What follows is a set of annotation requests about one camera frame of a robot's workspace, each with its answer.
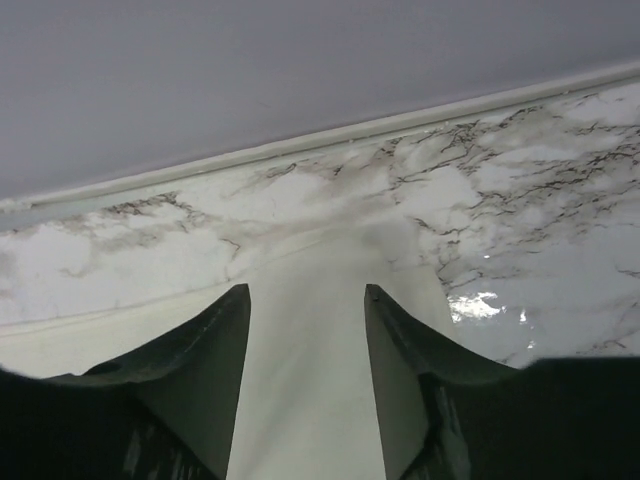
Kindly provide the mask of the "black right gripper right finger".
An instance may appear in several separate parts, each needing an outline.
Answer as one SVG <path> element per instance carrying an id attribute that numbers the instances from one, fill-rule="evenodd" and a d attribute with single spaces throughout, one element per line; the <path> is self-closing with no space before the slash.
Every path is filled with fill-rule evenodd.
<path id="1" fill-rule="evenodd" d="M 567 357 L 511 368 L 365 290 L 389 479 L 635 479 L 639 361 Z"/>

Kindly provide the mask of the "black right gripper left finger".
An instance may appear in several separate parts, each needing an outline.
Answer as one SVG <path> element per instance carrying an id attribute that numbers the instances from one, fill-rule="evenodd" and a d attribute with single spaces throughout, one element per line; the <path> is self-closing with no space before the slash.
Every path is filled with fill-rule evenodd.
<path id="1" fill-rule="evenodd" d="M 250 326 L 231 287 L 194 318 L 81 375 L 1 374 L 5 479 L 222 479 Z"/>

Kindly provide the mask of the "cream cloth napkin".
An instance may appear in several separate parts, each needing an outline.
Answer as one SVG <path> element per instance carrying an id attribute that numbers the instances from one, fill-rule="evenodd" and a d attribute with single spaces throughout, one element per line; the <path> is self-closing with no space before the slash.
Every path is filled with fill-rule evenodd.
<path id="1" fill-rule="evenodd" d="M 184 324 L 237 284 L 250 326 L 227 474 L 222 479 L 389 479 L 365 326 L 374 284 L 428 325 L 450 331 L 428 267 L 396 268 L 409 237 L 357 231 L 267 262 L 245 278 L 100 314 L 9 325 L 1 374 L 81 375 Z"/>

